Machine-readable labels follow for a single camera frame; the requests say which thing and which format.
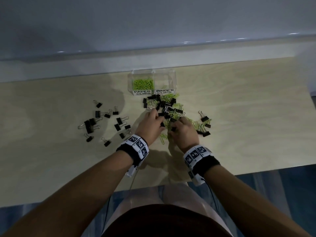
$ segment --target black cable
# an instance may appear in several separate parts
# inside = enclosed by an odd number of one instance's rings
[[[209,188],[210,191],[211,191],[211,195],[212,195],[212,198],[213,198],[213,201],[214,201],[214,204],[215,204],[216,211],[217,211],[217,213],[219,214],[219,211],[218,211],[218,208],[217,208],[217,205],[216,205],[215,198],[214,198],[213,192],[212,192],[212,190],[211,190],[211,187],[209,187],[208,184],[206,184],[206,185],[208,186],[208,188]]]
[[[111,197],[112,197],[112,195],[110,196],[109,200],[107,201],[107,208],[106,208],[105,220],[104,220],[104,223],[103,223],[103,228],[102,228],[102,233],[101,233],[101,234],[103,234],[103,232],[104,232],[105,223],[106,223],[106,219],[107,219],[107,212],[108,212],[108,210],[109,210]]]

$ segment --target light wood surface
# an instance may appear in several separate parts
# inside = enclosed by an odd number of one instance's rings
[[[191,119],[200,118],[199,110],[212,118],[211,136],[200,141],[233,174],[316,163],[316,111],[293,58],[175,70],[177,102]],[[98,122],[90,143],[77,126],[94,116],[96,99],[102,111],[117,105],[135,130],[145,111],[142,97],[127,91],[127,75],[0,84],[0,206],[42,201],[115,151],[122,141],[115,118]],[[189,180],[172,144],[158,139],[150,150],[132,188]],[[117,190],[132,180],[124,177]]]

